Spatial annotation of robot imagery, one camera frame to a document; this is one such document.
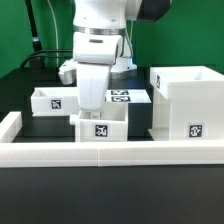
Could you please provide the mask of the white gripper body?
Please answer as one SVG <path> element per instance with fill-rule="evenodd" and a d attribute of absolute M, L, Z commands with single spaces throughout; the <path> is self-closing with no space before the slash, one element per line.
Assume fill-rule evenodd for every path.
<path fill-rule="evenodd" d="M 122 53 L 121 35 L 75 32 L 73 59 L 77 62 L 78 103 L 82 111 L 100 112 L 112 66 Z"/>

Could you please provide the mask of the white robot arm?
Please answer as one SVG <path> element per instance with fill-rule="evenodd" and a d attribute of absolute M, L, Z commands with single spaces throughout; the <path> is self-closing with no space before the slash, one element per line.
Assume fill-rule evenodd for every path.
<path fill-rule="evenodd" d="M 156 22 L 172 0 L 74 0 L 73 57 L 59 70 L 63 84 L 75 82 L 83 111 L 100 112 L 111 68 L 131 46 L 126 22 Z"/>

